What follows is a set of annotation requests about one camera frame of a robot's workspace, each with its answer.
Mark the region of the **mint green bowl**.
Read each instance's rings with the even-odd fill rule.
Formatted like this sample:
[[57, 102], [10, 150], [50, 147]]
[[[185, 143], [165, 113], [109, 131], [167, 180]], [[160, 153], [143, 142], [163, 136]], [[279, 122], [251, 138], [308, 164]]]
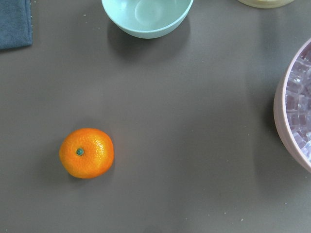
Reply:
[[111, 21], [125, 33], [154, 39], [174, 31], [186, 18], [192, 0], [103, 0]]

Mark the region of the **wooden stand with base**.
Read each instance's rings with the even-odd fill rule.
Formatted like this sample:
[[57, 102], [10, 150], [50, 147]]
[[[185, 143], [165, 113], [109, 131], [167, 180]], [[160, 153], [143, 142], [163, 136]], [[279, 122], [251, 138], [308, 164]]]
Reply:
[[238, 2], [260, 9], [272, 9], [285, 6], [292, 3], [294, 0], [238, 0]]

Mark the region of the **pink bowl with ice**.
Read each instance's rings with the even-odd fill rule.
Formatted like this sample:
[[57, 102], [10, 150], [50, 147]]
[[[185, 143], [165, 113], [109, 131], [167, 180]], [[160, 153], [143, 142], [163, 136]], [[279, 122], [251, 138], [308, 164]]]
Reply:
[[289, 154], [311, 171], [311, 41], [297, 51], [274, 97], [277, 133]]

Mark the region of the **dark grey cloth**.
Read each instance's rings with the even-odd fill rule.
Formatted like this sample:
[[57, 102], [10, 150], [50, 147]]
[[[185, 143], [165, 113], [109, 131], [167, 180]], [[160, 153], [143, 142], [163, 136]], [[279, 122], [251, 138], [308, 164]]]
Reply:
[[0, 49], [30, 46], [32, 38], [30, 0], [2, 0], [0, 2]]

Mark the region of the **orange mandarin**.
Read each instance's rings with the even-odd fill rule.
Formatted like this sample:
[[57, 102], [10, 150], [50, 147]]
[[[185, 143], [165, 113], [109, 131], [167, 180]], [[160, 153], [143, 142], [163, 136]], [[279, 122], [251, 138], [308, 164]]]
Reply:
[[114, 162], [114, 147], [105, 132], [82, 128], [71, 132], [62, 142], [59, 159], [73, 177], [92, 179], [107, 172]]

